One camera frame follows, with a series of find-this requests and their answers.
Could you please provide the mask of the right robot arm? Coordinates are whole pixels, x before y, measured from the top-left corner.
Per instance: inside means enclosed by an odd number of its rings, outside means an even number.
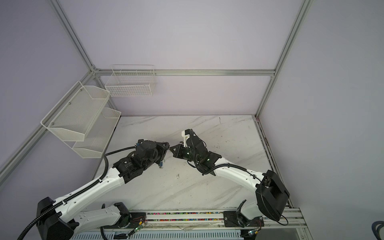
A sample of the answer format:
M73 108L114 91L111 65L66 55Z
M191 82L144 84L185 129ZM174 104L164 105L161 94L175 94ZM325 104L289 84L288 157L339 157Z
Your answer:
M203 176L225 178L255 194L254 201L243 200L238 206L236 219L239 226L247 227L263 216L282 225L280 220L285 219L283 212L290 193L275 172L268 170L262 173L236 165L208 151L204 141L197 136L185 136L184 141L172 146L170 151L174 158L188 161Z

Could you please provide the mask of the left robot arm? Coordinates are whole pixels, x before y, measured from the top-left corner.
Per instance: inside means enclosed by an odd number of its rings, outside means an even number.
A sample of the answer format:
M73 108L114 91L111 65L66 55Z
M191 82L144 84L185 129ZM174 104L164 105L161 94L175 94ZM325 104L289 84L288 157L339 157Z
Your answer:
M129 225L132 216L123 203L86 212L85 208L111 190L140 176L153 164L160 164L169 150L167 142L139 140L132 152L96 180L55 200L47 197L38 203L37 226L43 240L69 240L74 235L97 227Z

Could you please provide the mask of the upper white mesh shelf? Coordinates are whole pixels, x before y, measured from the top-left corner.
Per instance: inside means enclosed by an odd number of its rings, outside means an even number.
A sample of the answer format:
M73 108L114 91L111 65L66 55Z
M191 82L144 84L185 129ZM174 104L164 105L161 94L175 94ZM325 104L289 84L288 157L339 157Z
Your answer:
M110 96L107 90L76 82L41 125L63 142L83 142Z

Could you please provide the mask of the white mesh shelf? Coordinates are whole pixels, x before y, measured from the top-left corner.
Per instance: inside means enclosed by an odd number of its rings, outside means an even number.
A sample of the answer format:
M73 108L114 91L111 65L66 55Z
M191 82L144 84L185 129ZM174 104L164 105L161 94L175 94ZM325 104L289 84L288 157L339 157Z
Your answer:
M83 159L99 159L102 157L121 112L104 108L83 142L76 142L73 151Z
M41 125L63 142L83 142L110 96L107 90L76 82Z

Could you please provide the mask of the lower white mesh shelf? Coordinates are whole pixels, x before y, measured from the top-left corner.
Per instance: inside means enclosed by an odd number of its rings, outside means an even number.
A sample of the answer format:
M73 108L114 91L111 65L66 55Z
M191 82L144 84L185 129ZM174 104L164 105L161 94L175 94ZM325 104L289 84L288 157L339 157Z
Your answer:
M83 159L99 159L102 157L121 112L104 108L83 142L76 142L73 151Z

